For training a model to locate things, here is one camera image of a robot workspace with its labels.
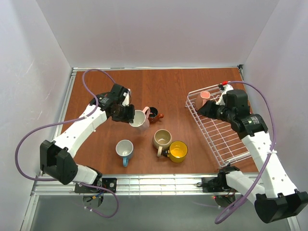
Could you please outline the pale pink faceted mug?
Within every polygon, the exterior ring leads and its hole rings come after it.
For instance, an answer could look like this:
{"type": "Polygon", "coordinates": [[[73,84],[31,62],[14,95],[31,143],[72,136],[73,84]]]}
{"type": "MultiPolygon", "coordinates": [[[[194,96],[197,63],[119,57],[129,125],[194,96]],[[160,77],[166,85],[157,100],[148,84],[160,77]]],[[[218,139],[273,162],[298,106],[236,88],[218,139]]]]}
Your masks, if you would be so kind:
{"type": "Polygon", "coordinates": [[[135,110],[133,122],[129,124],[140,131],[147,130],[150,126],[149,121],[150,108],[146,106],[143,110],[135,110]]]}

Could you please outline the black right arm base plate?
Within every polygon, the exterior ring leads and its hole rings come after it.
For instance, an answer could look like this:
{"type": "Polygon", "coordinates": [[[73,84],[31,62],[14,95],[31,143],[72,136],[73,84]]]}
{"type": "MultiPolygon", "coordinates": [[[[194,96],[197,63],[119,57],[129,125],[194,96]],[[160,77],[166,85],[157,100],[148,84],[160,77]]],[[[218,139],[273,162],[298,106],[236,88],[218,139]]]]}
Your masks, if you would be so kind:
{"type": "Polygon", "coordinates": [[[217,178],[201,178],[201,182],[197,185],[199,188],[202,188],[202,192],[206,193],[233,193],[235,189],[230,188],[229,186],[223,186],[223,183],[217,178]]]}

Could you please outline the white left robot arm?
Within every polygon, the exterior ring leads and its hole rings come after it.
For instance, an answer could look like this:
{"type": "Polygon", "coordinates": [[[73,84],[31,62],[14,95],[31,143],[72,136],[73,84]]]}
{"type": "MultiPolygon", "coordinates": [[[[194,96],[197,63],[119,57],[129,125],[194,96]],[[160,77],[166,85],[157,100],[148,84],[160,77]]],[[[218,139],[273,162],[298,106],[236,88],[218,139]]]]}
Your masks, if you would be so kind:
{"type": "Polygon", "coordinates": [[[96,128],[111,118],[115,122],[131,123],[134,105],[130,104],[131,91],[114,84],[109,92],[96,95],[87,105],[79,121],[74,122],[53,141],[40,145],[40,169],[63,185],[71,182],[93,185],[100,172],[74,161],[78,149],[95,132],[96,128]]]}

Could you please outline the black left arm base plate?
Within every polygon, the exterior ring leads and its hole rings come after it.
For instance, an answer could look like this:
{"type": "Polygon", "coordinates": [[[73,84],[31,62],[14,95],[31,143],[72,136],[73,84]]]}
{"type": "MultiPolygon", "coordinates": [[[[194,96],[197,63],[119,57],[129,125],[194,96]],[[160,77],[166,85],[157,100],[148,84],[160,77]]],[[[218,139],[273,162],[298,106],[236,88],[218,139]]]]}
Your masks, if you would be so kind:
{"type": "MultiPolygon", "coordinates": [[[[116,186],[117,186],[117,178],[102,178],[96,183],[96,186],[106,188],[108,190],[111,190],[112,192],[116,192],[116,186]]],[[[87,186],[80,185],[78,183],[75,184],[75,193],[100,193],[100,189],[96,188],[90,188],[87,186]]]]}

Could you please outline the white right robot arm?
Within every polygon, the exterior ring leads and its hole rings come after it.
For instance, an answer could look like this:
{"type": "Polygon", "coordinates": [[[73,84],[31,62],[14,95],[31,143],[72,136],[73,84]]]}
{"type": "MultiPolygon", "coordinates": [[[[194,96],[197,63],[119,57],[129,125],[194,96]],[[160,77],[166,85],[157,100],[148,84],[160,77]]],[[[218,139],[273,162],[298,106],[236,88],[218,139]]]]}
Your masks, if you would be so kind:
{"type": "Polygon", "coordinates": [[[225,188],[242,194],[227,207],[233,212],[247,200],[264,223],[298,215],[308,204],[307,192],[300,192],[286,174],[272,147],[268,128],[259,114],[252,114],[244,90],[229,90],[220,99],[207,101],[198,112],[208,118],[228,122],[243,142],[259,174],[250,180],[237,167],[220,170],[217,178],[225,188]]]}

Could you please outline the beige round mug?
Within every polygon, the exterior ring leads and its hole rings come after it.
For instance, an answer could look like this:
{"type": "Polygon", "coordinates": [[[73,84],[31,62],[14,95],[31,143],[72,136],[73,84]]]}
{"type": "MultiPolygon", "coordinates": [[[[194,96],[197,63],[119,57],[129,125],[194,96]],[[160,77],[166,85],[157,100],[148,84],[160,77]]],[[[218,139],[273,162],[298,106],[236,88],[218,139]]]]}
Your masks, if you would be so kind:
{"type": "Polygon", "coordinates": [[[160,129],[153,136],[153,146],[157,149],[157,157],[167,150],[172,143],[172,135],[168,130],[160,129]]]}

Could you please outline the pink floral textured mug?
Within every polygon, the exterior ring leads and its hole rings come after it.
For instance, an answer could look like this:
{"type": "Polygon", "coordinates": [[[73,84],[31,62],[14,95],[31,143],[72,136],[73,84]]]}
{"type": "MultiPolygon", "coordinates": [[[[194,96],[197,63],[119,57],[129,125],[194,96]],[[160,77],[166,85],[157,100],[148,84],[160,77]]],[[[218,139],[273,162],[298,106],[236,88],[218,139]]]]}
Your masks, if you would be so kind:
{"type": "Polygon", "coordinates": [[[195,100],[195,108],[196,110],[199,110],[207,100],[210,99],[210,92],[208,91],[201,91],[197,94],[196,100],[195,100]]]}

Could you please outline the orange black patterned mug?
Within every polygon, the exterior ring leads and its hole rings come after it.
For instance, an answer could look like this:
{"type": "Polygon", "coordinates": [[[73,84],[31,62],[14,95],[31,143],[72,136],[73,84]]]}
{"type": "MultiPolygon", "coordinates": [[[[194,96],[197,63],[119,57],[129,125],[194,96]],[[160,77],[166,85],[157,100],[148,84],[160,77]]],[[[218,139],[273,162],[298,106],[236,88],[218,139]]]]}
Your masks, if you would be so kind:
{"type": "Polygon", "coordinates": [[[149,115],[149,122],[153,124],[158,120],[164,118],[164,115],[158,112],[158,109],[155,107],[150,107],[150,115],[149,115]]]}

